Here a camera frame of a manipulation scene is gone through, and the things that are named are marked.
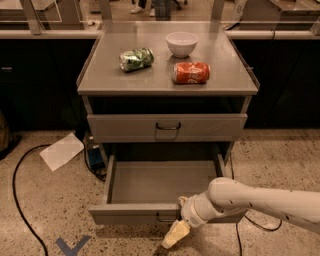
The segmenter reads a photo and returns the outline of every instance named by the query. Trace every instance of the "gray drawer cabinet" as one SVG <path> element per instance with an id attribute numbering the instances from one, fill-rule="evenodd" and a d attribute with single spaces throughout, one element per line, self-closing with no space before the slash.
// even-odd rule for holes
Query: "gray drawer cabinet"
<path id="1" fill-rule="evenodd" d="M 173 58 L 166 46 L 174 31 L 199 37 L 187 59 Z M 119 54 L 141 47 L 153 50 L 152 67 L 122 72 Z M 180 61 L 210 64 L 209 81 L 175 85 L 172 69 Z M 78 93 L 107 166 L 102 203 L 89 207 L 95 223 L 155 224 L 179 218 L 179 196 L 201 193 L 224 175 L 257 85 L 218 23 L 112 22 L 78 79 Z"/>

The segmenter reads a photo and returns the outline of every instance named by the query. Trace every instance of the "black cabinet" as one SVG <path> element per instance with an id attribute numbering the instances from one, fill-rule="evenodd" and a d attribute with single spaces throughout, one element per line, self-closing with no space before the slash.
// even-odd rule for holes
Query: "black cabinet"
<path id="1" fill-rule="evenodd" d="M 76 79 L 93 43 L 0 40 L 0 108 L 12 130 L 73 129 L 85 118 Z"/>
<path id="2" fill-rule="evenodd" d="M 235 40 L 261 86 L 246 127 L 320 127 L 320 40 Z"/>

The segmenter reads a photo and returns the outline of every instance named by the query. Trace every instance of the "green can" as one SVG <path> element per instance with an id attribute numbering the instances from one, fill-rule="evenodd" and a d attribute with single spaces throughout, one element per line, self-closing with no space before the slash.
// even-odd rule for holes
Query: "green can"
<path id="1" fill-rule="evenodd" d="M 154 61 L 152 50 L 149 48 L 125 51 L 119 56 L 120 68 L 125 72 L 150 67 Z"/>

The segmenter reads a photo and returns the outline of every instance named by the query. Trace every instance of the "speckled floor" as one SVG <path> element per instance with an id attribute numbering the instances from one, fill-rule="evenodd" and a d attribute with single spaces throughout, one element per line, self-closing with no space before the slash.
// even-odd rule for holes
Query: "speckled floor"
<path id="1" fill-rule="evenodd" d="M 18 147 L 0 161 L 1 255 L 44 255 L 19 216 L 13 200 L 12 177 L 26 151 L 54 143 L 69 133 L 20 132 L 23 138 Z M 169 229 L 167 225 L 95 225 L 87 207 L 101 202 L 103 183 L 86 169 L 83 152 L 52 172 L 40 157 L 40 151 L 29 154 L 20 165 L 16 189 L 26 218 L 46 244 L 50 256 L 239 255 L 235 224 L 193 229 L 170 250 L 161 247 Z M 319 130 L 244 130 L 235 143 L 232 160 L 235 178 L 245 184 L 320 192 L 319 155 Z M 230 162 L 226 170 L 230 176 Z M 247 216 L 268 228 L 279 223 L 252 210 Z M 288 223 L 269 233 L 242 219 L 239 232 L 243 255 L 319 255 L 320 236 Z M 76 247 L 85 238 L 83 247 Z M 58 239 L 67 244 L 69 251 L 60 249 Z M 72 254 L 72 249 L 77 248 L 78 253 Z"/>

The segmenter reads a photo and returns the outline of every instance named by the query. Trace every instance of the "red can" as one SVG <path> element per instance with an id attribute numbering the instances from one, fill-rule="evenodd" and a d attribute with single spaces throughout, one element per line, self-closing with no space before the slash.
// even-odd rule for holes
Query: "red can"
<path id="1" fill-rule="evenodd" d="M 172 79 L 177 84 L 201 84 L 210 78 L 210 66 L 204 62 L 179 62 L 173 67 Z"/>

